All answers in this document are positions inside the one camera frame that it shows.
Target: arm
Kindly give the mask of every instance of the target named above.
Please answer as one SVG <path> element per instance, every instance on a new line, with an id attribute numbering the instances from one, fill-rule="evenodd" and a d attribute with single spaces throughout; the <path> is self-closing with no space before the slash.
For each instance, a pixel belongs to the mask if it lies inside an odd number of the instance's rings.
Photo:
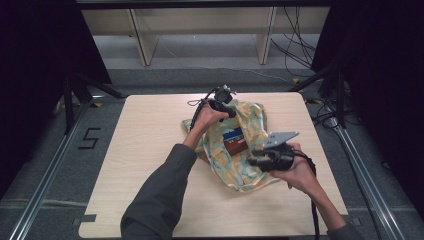
<path id="1" fill-rule="evenodd" d="M 301 150 L 300 144 L 293 143 L 291 145 L 294 149 Z M 363 239 L 334 207 L 305 159 L 296 156 L 290 170 L 286 172 L 274 170 L 270 173 L 273 177 L 285 180 L 290 189 L 295 187 L 312 199 L 328 228 L 330 239 Z"/>
<path id="2" fill-rule="evenodd" d="M 121 220 L 123 239 L 170 239 L 181 217 L 187 177 L 197 159 L 202 135 L 227 113 L 205 104 L 183 144 L 176 144 L 165 163 L 146 180 Z"/>

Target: dark gray sleeve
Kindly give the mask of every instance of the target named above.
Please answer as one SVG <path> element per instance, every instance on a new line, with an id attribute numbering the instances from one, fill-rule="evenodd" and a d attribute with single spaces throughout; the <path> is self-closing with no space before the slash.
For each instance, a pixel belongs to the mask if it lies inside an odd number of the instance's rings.
<path id="1" fill-rule="evenodd" d="M 347 223 L 345 226 L 327 232 L 331 240 L 363 240 L 364 238 L 359 234 L 358 230 L 351 224 Z"/>
<path id="2" fill-rule="evenodd" d="M 171 239 L 181 217 L 187 177 L 196 153 L 176 144 L 150 175 L 121 219 L 123 239 Z"/>

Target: light wood surface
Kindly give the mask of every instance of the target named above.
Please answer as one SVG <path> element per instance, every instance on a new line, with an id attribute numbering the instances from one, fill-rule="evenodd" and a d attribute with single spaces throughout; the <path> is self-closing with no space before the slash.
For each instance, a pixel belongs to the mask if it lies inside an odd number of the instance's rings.
<path id="1" fill-rule="evenodd" d="M 95 222 L 81 223 L 84 238 L 119 237 L 127 206 L 147 177 L 164 161 L 186 133 L 181 121 L 196 107 L 187 101 L 205 94 L 138 95 L 127 98 L 86 215 Z M 317 166 L 318 179 L 341 214 L 347 214 L 321 143 L 303 99 L 298 93 L 239 93 L 234 98 L 262 103 L 268 132 L 299 131 L 292 139 Z M 202 160 L 194 164 L 175 237 L 313 235 L 310 199 L 289 190 L 280 181 L 254 192 L 229 189 Z M 326 227 L 320 219 L 321 234 Z"/>

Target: desk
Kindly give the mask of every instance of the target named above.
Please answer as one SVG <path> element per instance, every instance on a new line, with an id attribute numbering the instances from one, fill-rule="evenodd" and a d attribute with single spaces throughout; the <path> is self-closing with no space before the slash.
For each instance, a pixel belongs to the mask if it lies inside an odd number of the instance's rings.
<path id="1" fill-rule="evenodd" d="M 83 238 L 119 237 L 119 224 L 147 177 L 164 161 L 186 132 L 181 121 L 195 107 L 187 101 L 205 94 L 130 96 L 126 100 L 85 215 L 94 222 L 81 223 Z M 293 141 L 302 144 L 317 165 L 318 179 L 341 214 L 346 207 L 298 93 L 240 93 L 240 100 L 264 104 L 268 132 L 299 131 Z M 320 219 L 321 234 L 326 227 Z M 277 182 L 254 192 L 231 190 L 210 166 L 198 160 L 190 173 L 181 220 L 175 237 L 247 237 L 313 235 L 310 199 Z"/>

